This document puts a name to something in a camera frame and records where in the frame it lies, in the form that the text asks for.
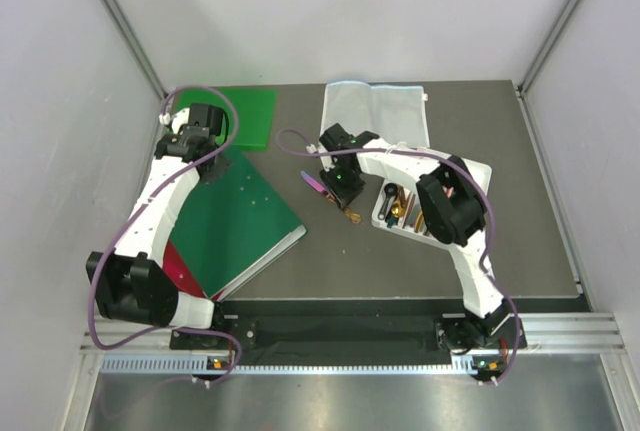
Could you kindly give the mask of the white cutlery tray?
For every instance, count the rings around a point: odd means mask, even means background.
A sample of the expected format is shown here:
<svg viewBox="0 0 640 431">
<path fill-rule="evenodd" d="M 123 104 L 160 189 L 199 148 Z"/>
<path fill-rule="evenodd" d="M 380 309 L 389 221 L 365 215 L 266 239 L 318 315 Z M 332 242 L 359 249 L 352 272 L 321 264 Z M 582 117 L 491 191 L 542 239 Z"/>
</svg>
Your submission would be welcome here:
<svg viewBox="0 0 640 431">
<path fill-rule="evenodd" d="M 373 170 L 384 181 L 372 225 L 443 249 L 482 236 L 492 169 L 458 156 L 444 159 L 378 156 Z"/>
</svg>

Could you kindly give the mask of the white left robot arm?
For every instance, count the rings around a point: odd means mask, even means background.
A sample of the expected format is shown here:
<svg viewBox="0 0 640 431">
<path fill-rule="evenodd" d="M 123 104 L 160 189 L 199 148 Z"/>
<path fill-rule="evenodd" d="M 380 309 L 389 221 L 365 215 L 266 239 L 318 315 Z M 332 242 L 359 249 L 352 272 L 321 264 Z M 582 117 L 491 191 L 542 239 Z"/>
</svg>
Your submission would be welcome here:
<svg viewBox="0 0 640 431">
<path fill-rule="evenodd" d="M 111 320 L 153 327 L 190 327 L 205 347 L 226 338 L 214 304 L 179 289 L 163 269 L 165 250 L 180 210 L 194 188 L 217 173 L 213 158 L 229 132 L 227 111 L 196 103 L 162 117 L 168 132 L 156 144 L 149 175 L 134 206 L 134 222 L 116 239 L 97 281 L 95 303 Z"/>
</svg>

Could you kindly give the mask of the teal handled gold spoon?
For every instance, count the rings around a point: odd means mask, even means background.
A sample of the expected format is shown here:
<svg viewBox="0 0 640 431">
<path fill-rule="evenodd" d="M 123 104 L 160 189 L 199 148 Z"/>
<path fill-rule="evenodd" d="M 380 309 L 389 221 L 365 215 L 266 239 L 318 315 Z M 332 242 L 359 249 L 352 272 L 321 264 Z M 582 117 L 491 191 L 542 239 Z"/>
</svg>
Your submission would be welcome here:
<svg viewBox="0 0 640 431">
<path fill-rule="evenodd" d="M 399 221 L 405 216 L 406 207 L 402 205 L 399 199 L 395 200 L 391 205 L 386 217 L 386 226 L 392 228 L 396 226 Z"/>
</svg>

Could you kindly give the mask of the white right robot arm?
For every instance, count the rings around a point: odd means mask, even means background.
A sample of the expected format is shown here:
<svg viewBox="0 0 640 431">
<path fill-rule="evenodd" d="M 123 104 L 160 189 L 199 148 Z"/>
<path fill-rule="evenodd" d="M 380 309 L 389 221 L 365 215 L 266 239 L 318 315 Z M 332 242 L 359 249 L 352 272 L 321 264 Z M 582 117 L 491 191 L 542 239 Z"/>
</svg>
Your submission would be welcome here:
<svg viewBox="0 0 640 431">
<path fill-rule="evenodd" d="M 339 208 L 364 189 L 363 174 L 378 176 L 413 193 L 426 230 L 450 253 L 463 289 L 466 331 L 487 347 L 504 331 L 510 309 L 496 288 L 488 259 L 486 219 L 493 218 L 486 191 L 455 155 L 392 145 L 377 134 L 354 136 L 335 124 L 319 138 L 320 178 Z"/>
</svg>

